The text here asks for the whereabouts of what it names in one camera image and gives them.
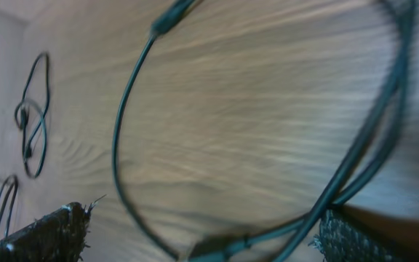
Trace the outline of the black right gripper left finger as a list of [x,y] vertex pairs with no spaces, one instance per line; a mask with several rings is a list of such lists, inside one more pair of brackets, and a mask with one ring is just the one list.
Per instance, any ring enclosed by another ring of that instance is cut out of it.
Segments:
[[73,261],[89,245],[90,205],[72,202],[0,240],[0,262]]

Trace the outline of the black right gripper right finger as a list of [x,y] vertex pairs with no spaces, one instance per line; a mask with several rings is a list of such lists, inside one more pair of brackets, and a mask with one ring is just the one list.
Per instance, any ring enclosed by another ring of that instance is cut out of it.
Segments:
[[419,262],[418,250],[372,229],[344,209],[323,214],[319,233],[309,245],[326,262]]

